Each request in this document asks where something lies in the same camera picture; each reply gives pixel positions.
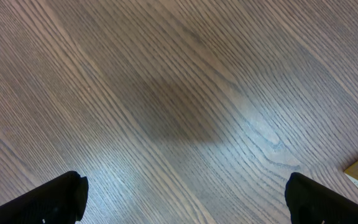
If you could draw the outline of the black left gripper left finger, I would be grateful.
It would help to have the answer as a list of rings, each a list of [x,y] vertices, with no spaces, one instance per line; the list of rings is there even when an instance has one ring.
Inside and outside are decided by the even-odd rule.
[[[88,199],[88,179],[75,171],[0,206],[0,223],[71,224],[81,221]]]

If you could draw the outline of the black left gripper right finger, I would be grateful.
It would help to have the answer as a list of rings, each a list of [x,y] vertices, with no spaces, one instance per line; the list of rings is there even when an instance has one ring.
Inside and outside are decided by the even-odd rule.
[[[292,224],[358,224],[358,204],[294,172],[285,186]]]

